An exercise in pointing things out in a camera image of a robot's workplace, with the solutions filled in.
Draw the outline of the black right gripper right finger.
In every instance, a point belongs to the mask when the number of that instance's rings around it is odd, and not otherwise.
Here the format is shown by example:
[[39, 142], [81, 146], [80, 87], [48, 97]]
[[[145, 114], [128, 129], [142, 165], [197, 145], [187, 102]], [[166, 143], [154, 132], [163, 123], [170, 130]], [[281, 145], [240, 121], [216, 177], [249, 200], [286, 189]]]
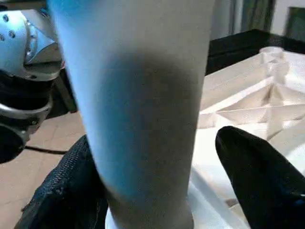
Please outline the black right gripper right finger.
[[305, 177], [266, 140], [225, 126], [215, 148], [250, 228], [305, 227]]

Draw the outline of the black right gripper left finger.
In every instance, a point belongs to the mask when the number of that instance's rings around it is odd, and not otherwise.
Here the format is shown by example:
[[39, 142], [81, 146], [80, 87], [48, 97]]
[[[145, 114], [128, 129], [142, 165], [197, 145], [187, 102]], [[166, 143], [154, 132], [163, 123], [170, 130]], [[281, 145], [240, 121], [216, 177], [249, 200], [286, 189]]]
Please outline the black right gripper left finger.
[[35, 190], [17, 229], [103, 229], [108, 208], [87, 137], [83, 135]]

